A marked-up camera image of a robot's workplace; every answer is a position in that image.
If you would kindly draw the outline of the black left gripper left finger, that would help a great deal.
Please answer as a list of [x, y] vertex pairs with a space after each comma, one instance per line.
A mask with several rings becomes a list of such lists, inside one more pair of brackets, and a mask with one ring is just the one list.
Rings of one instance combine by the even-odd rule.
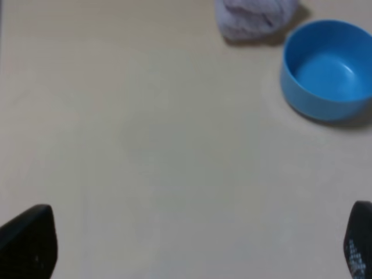
[[58, 239], [50, 205], [32, 206], [1, 226], [1, 278], [53, 275]]

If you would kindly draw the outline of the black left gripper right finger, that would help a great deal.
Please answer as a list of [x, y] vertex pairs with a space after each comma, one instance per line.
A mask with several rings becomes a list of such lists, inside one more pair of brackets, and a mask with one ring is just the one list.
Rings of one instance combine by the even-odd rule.
[[344, 237], [344, 256], [353, 279], [371, 278], [371, 202], [356, 201]]

